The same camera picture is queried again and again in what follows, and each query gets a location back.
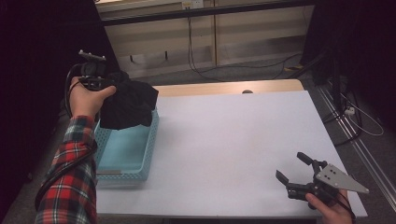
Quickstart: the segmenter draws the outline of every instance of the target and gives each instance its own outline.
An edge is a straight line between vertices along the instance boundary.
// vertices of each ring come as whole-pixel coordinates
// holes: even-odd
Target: red plaid sleeve
[[[50,177],[71,161],[91,150],[93,119],[70,119],[64,142],[59,146],[46,175]],[[41,200],[35,223],[97,223],[95,163],[85,160],[75,169],[59,178]]]

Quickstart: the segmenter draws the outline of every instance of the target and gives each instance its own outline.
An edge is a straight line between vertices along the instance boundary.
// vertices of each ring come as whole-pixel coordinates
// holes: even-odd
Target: white cable
[[[350,102],[345,96],[344,94],[341,93],[341,96],[344,97],[344,99],[346,99],[351,105],[353,105],[353,107],[355,107],[357,110],[359,110],[361,113],[363,113],[365,116],[367,116],[369,119],[371,119],[376,125],[378,125],[378,127],[381,129],[381,133],[370,133],[366,130],[364,130],[361,126],[359,126],[351,117],[350,114],[348,114],[350,121],[359,129],[361,129],[362,131],[364,131],[365,133],[368,133],[372,136],[381,136],[382,134],[384,134],[384,129],[382,128],[382,126],[372,117],[370,117],[370,115],[368,115],[366,112],[364,112],[363,110],[361,110],[360,108],[358,108],[357,106],[355,106],[354,104],[352,104],[352,102]]]

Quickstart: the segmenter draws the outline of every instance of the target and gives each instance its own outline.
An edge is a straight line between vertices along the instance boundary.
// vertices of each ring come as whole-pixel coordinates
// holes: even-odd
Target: teal plastic basket
[[[118,131],[100,128],[98,123],[95,128],[98,186],[128,185],[147,180],[158,122],[155,109],[149,127],[138,125]]]

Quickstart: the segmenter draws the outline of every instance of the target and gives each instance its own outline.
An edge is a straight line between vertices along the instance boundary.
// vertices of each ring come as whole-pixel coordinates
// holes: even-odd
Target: white paper sheet
[[[157,107],[147,182],[97,190],[99,214],[317,217],[307,202],[288,198],[276,170],[290,182],[312,182],[299,151],[345,170],[307,91],[162,97]],[[366,217],[358,194],[349,198]]]

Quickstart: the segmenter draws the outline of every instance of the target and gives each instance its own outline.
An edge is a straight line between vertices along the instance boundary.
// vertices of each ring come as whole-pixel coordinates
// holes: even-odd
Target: person
[[[78,77],[72,79],[70,108],[73,117],[64,135],[46,175],[49,178],[58,170],[89,153],[94,142],[93,125],[95,115],[104,100],[116,92],[110,86],[101,91],[89,91],[78,83]],[[343,203],[347,200],[347,191],[340,191]],[[339,205],[327,206],[315,195],[306,194],[306,199],[323,215],[324,224],[350,224],[351,216]],[[35,223],[97,223],[95,162],[93,158],[79,164],[76,168],[54,182],[41,199]]]

